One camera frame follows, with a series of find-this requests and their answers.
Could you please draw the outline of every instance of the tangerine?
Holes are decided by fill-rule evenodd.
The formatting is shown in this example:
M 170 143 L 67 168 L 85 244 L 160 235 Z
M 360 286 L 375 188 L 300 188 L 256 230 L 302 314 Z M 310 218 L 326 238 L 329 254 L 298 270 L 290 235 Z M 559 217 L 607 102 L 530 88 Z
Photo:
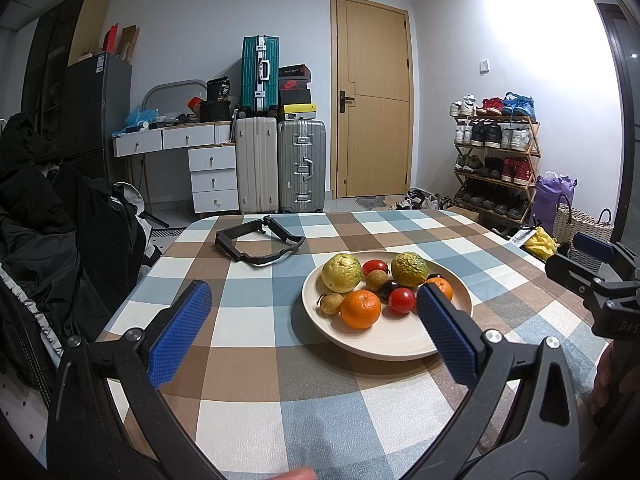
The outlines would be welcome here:
M 437 286 L 441 293 L 445 295 L 445 297 L 451 301 L 453 298 L 453 290 L 451 288 L 451 285 L 449 285 L 449 282 L 447 280 L 445 280 L 444 278 L 431 278 L 430 280 L 426 281 L 427 283 L 434 283 L 435 286 Z
M 380 299 L 369 290 L 353 290 L 340 304 L 340 316 L 351 328 L 369 328 L 380 317 Z

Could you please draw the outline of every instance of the woven basket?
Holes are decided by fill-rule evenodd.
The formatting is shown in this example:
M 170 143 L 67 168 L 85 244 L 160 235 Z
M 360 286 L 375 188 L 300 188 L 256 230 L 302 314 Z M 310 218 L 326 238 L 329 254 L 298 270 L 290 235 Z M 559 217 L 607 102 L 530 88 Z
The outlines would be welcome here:
M 566 200 L 566 204 L 560 203 L 562 197 Z M 609 213 L 609 221 L 603 222 L 602 215 Z M 613 232 L 613 224 L 611 223 L 611 211 L 604 209 L 600 213 L 597 220 L 577 209 L 572 209 L 569 204 L 569 198 L 565 193 L 561 193 L 558 197 L 558 206 L 556 209 L 556 220 L 554 221 L 554 238 L 558 244 L 569 242 L 569 258 L 573 261 L 587 267 L 593 272 L 599 272 L 602 262 L 593 256 L 589 256 L 574 248 L 574 236 L 578 233 L 589 235 L 603 242 L 611 241 L 611 233 Z

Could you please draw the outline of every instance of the basket handle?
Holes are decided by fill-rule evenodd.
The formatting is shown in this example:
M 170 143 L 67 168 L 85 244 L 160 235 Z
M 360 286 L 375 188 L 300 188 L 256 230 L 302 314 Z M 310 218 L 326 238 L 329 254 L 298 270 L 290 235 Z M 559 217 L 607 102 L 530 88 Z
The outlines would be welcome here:
M 556 205 L 556 210 L 558 209 L 558 206 L 560 205 L 560 199 L 563 196 L 566 200 L 566 204 L 569 206 L 569 224 L 572 224 L 574 222 L 574 216 L 572 215 L 571 204 L 569 204 L 569 197 L 566 195 L 566 193 L 560 193 L 560 196 L 558 197 L 558 204 Z
M 612 217 L 611 217 L 611 209 L 609 209 L 609 208 L 604 208 L 604 209 L 602 210 L 602 213 L 600 213 L 600 216 L 598 217 L 598 224 L 599 224 L 599 223 L 600 223 L 600 221 L 602 220 L 602 215 L 604 215 L 605 211 L 606 211 L 607 213 L 609 213 L 609 221 L 608 221 L 608 222 L 605 222 L 605 223 L 606 223 L 606 224 L 610 224 L 610 223 L 611 223 L 611 218 L 612 218 Z

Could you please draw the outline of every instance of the plate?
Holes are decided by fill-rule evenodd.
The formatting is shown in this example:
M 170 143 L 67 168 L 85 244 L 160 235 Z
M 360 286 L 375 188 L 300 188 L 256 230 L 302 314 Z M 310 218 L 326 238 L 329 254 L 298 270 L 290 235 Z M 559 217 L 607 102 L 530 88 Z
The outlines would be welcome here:
M 351 254 L 359 259 L 361 264 L 369 260 L 383 260 L 391 267 L 391 260 L 400 253 L 359 251 Z M 427 263 L 430 274 L 441 274 L 450 283 L 453 290 L 451 303 L 456 309 L 463 310 L 471 316 L 473 310 L 471 296 L 462 280 L 449 269 L 435 262 L 427 260 Z M 317 266 L 306 277 L 302 286 L 302 301 L 312 323 L 328 339 L 355 354 L 383 361 L 409 361 L 437 352 L 431 337 L 415 312 L 396 314 L 384 301 L 380 318 L 366 330 L 351 328 L 340 318 L 340 315 L 323 314 L 316 302 L 322 294 L 331 292 L 322 281 L 323 266 L 324 264 Z M 366 284 L 362 281 L 356 286 L 356 290 L 365 287 Z

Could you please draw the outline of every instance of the purple bag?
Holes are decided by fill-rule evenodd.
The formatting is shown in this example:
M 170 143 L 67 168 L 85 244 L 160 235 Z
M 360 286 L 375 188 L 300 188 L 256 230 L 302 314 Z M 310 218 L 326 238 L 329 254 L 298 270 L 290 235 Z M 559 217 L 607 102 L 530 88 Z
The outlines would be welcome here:
M 545 176 L 539 175 L 536 180 L 536 198 L 533 202 L 532 221 L 541 222 L 542 228 L 553 236 L 554 220 L 556 219 L 556 207 L 561 193 L 567 195 L 569 204 L 574 202 L 574 190 L 578 185 L 577 180 L 571 180 L 568 176 L 557 176 L 553 171 L 547 171 Z

